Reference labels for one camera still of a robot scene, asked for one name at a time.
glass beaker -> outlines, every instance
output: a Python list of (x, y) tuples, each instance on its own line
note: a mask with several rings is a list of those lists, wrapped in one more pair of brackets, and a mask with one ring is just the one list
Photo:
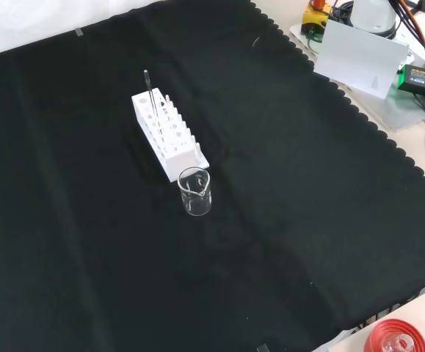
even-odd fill
[(184, 209), (193, 216), (201, 216), (212, 206), (211, 176), (200, 167), (189, 167), (178, 177)]

electronic device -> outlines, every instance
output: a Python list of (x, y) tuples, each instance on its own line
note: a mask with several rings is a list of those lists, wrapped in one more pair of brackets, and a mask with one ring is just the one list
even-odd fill
[(302, 18), (302, 34), (323, 34), (332, 10), (324, 0), (310, 1)]
[(388, 0), (354, 0), (349, 25), (391, 39), (396, 35), (396, 13)]
[(405, 65), (399, 75), (398, 89), (425, 96), (425, 68)]

scalloped edge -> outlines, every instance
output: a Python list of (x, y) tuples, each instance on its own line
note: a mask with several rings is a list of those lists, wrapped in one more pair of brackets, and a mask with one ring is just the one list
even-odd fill
[[(279, 26), (274, 22), (274, 20), (272, 20), (268, 15), (263, 13), (262, 10), (258, 7), (258, 5), (256, 3), (254, 3), (252, 0), (245, 0), (245, 1), (249, 4), (250, 9), (252, 11), (256, 12), (260, 17), (262, 17), (264, 20), (266, 20), (266, 22), (271, 24), (273, 28), (276, 28), (276, 30), (277, 30), (276, 32), (279, 35), (285, 37), (288, 44), (295, 51), (297, 51), (299, 54), (301, 54), (308, 62), (310, 62), (312, 67), (314, 66), (314, 62), (312, 60), (310, 60), (309, 56), (306, 53), (304, 53), (301, 48), (297, 47), (297, 44), (294, 43), (289, 36), (285, 35), (284, 32), (279, 28)], [(424, 186), (425, 186), (425, 171), (420, 166), (416, 165), (415, 160), (413, 158), (407, 156), (406, 151), (403, 148), (398, 147), (398, 144), (396, 143), (396, 141), (389, 139), (386, 132), (379, 129), (378, 124), (371, 121), (366, 114), (364, 114), (363, 112), (360, 112), (359, 107), (356, 106), (352, 102), (351, 98), (349, 98), (346, 95), (346, 92), (343, 91), (338, 86), (337, 83), (335, 83), (334, 81), (331, 81), (329, 78), (324, 79), (323, 81), (324, 81), (324, 84), (329, 85), (330, 89), (332, 89), (333, 91), (337, 91), (336, 92), (337, 95), (341, 96), (343, 102), (345, 102), (347, 105), (351, 106), (351, 109), (354, 109), (356, 111), (357, 118), (364, 121), (367, 124), (368, 129), (370, 129), (373, 133), (375, 133), (379, 138), (383, 138), (385, 141), (387, 141), (387, 144), (389, 144), (389, 148), (392, 149), (396, 154), (402, 154), (402, 157), (404, 158), (404, 162), (408, 163), (410, 165), (410, 167), (415, 170), (415, 172), (419, 173), (419, 175), (421, 176), (421, 180), (422, 180), (422, 182), (424, 183)]]

yellow device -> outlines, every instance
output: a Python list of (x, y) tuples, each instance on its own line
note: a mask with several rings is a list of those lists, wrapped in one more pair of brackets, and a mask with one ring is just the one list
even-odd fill
[(330, 14), (333, 6), (325, 4), (322, 8), (322, 12), (315, 11), (310, 4), (307, 5), (307, 9), (303, 13), (302, 28), (300, 32), (302, 34), (323, 34), (324, 29), (327, 26), (328, 15), (323, 12)]

tape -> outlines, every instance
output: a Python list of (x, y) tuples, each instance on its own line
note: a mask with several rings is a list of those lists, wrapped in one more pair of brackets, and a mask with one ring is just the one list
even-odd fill
[(266, 343), (256, 348), (256, 350), (258, 350), (258, 352), (269, 352), (269, 349), (268, 349), (268, 346), (266, 346)]

